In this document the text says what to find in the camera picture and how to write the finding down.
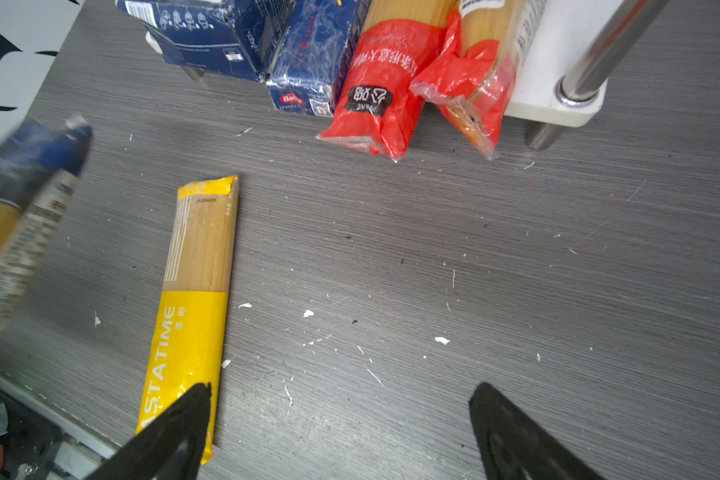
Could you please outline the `white two-tier metal shelf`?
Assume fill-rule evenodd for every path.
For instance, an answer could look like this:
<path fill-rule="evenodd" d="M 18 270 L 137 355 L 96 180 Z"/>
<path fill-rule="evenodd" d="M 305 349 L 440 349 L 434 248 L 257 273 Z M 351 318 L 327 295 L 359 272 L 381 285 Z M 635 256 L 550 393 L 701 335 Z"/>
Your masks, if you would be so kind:
<path fill-rule="evenodd" d="M 550 1 L 506 115 L 532 123 L 526 145 L 544 150 L 601 110 L 607 82 L 668 0 Z"/>

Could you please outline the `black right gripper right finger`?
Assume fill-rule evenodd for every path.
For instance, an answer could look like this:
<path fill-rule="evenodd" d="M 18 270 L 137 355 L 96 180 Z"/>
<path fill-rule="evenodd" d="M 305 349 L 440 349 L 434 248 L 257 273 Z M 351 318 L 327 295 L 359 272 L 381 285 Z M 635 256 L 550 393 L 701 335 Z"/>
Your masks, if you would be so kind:
<path fill-rule="evenodd" d="M 469 413 L 488 479 L 603 478 L 489 383 L 477 386 Z"/>

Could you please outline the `dark spaghetti pack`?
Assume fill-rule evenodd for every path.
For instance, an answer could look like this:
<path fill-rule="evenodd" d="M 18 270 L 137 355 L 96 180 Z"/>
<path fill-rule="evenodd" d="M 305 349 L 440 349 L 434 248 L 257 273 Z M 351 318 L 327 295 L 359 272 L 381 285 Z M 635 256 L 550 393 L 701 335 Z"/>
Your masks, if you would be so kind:
<path fill-rule="evenodd" d="M 0 338 L 64 217 L 93 140 L 81 116 L 34 120 L 0 142 Z"/>

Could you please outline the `red spaghetti bag labelled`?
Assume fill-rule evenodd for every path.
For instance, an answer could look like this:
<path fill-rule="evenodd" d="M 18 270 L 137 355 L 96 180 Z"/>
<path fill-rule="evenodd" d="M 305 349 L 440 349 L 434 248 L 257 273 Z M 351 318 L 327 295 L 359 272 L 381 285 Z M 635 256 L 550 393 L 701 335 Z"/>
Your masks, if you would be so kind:
<path fill-rule="evenodd" d="M 438 106 L 486 158 L 495 155 L 518 72 L 547 0 L 462 0 L 450 12 L 437 58 L 410 90 Z"/>

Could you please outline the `yellow Pastatime bag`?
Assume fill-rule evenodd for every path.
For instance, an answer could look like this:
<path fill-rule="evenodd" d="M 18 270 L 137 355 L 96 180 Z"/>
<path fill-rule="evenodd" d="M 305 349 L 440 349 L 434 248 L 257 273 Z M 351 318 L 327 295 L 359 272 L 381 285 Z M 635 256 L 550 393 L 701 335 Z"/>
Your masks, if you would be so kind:
<path fill-rule="evenodd" d="M 236 176 L 179 188 L 136 429 L 197 383 L 217 410 L 239 200 Z"/>

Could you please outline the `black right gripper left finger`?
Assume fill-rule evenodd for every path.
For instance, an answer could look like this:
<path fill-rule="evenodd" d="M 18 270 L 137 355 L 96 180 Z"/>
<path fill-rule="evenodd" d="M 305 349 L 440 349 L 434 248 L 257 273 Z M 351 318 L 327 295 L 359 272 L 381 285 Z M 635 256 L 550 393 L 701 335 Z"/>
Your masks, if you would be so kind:
<path fill-rule="evenodd" d="M 197 478 L 210 422 L 211 394 L 209 384 L 193 385 L 88 477 Z"/>

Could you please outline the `blue Barilla spaghetti box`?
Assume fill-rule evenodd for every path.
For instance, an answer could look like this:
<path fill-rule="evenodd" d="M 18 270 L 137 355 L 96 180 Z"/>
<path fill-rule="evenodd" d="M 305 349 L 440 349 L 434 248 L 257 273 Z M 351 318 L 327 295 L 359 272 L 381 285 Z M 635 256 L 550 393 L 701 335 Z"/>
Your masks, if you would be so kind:
<path fill-rule="evenodd" d="M 333 116 L 370 5 L 369 0 L 294 3 L 266 80 L 276 109 Z"/>

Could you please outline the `dark blue Barilla pasta bag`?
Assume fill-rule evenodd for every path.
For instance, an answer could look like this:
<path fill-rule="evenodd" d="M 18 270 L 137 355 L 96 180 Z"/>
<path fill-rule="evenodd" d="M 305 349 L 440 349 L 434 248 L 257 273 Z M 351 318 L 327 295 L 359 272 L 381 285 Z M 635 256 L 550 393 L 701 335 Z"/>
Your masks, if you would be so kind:
<path fill-rule="evenodd" d="M 124 1 L 163 60 L 199 74 L 263 82 L 294 3 L 288 0 Z"/>

